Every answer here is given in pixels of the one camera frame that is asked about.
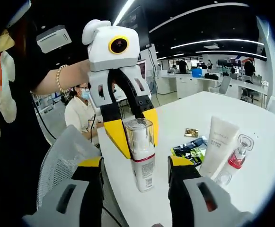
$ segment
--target white cabinet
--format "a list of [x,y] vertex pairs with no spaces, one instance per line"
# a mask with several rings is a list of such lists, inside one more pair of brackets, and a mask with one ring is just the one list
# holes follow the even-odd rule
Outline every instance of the white cabinet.
[[185,76],[176,78],[176,86],[178,98],[194,95],[204,89],[201,80]]
[[155,81],[158,87],[158,94],[165,95],[176,91],[176,79],[166,77],[155,77]]

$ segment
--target gold bracelet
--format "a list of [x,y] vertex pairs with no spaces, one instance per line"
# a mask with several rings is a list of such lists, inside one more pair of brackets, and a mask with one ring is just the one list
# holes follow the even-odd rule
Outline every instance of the gold bracelet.
[[62,65],[58,70],[57,70],[57,73],[56,73],[56,84],[57,84],[57,87],[58,87],[58,90],[61,92],[61,93],[65,93],[68,91],[68,89],[62,89],[61,87],[61,84],[60,84],[60,73],[62,71],[63,68],[67,67],[68,65]]

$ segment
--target robot camera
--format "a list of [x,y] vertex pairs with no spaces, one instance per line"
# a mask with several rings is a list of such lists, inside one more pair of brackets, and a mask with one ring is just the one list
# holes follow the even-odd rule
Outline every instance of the robot camera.
[[92,20],[87,23],[82,42],[89,44],[92,72],[135,66],[140,53],[137,32],[127,27],[112,26],[110,21]]

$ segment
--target clear plastic bottle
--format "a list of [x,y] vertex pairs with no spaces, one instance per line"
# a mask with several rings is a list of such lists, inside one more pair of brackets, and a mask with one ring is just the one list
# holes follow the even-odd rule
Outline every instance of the clear plastic bottle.
[[137,188],[141,192],[154,186],[155,149],[153,123],[147,119],[133,119],[125,123],[132,154],[132,167]]
[[215,182],[219,185],[227,185],[246,160],[248,151],[251,151],[254,141],[249,136],[241,134],[238,137],[238,147],[232,152],[228,161],[223,166]]

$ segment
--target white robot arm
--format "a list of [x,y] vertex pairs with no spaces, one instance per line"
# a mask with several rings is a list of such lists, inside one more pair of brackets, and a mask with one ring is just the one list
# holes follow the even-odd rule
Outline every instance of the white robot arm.
[[110,139],[130,158],[118,104],[112,83],[125,93],[136,118],[147,118],[154,125],[154,143],[158,142],[158,119],[150,100],[150,89],[136,65],[140,53],[138,34],[130,28],[111,26],[109,21],[92,20],[82,34],[83,44],[89,44],[89,83],[92,105],[101,114]]

